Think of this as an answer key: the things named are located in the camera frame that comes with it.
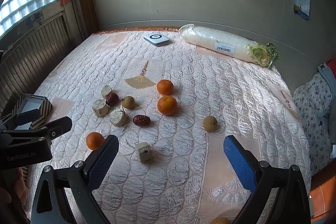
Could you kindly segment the person's left hand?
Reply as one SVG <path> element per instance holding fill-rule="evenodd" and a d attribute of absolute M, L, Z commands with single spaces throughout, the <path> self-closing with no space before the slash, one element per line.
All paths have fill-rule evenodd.
<path fill-rule="evenodd" d="M 27 196 L 22 168 L 1 170 L 1 204 L 11 203 L 13 197 L 18 197 L 21 204 L 25 205 Z"/>

